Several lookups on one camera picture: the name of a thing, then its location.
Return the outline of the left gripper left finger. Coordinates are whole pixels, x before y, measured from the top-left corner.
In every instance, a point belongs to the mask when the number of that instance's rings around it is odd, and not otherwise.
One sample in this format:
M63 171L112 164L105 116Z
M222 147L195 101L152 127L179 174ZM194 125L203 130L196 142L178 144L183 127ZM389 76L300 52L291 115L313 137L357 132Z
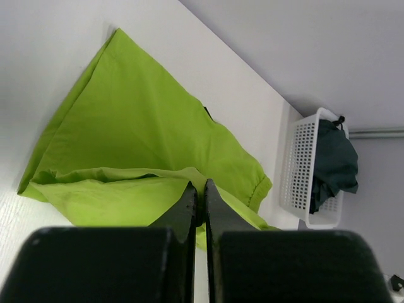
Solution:
M22 245L2 302L192 302L196 189L149 227L50 227Z

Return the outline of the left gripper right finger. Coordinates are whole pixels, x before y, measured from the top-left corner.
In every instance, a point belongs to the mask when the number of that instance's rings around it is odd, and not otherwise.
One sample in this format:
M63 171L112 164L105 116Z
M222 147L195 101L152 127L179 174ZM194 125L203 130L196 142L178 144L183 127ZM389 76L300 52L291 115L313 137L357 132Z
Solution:
M205 185L211 302L391 302L360 235L344 230L260 231Z

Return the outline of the lime green shorts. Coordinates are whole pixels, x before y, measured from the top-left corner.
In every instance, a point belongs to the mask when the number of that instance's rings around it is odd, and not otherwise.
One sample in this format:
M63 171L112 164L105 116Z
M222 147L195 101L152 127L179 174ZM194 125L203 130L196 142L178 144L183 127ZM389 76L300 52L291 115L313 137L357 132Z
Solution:
M260 163L125 32L91 60L35 145L18 194L80 227L143 227L212 180L254 228L272 187Z

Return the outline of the dark navy shorts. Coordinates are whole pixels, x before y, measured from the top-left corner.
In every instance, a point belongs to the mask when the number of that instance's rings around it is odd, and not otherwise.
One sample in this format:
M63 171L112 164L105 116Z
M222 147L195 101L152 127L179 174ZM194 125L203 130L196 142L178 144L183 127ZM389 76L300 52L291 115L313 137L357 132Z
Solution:
M355 194L359 188L358 154L346 137L340 116L319 120L309 213L314 214L339 192Z

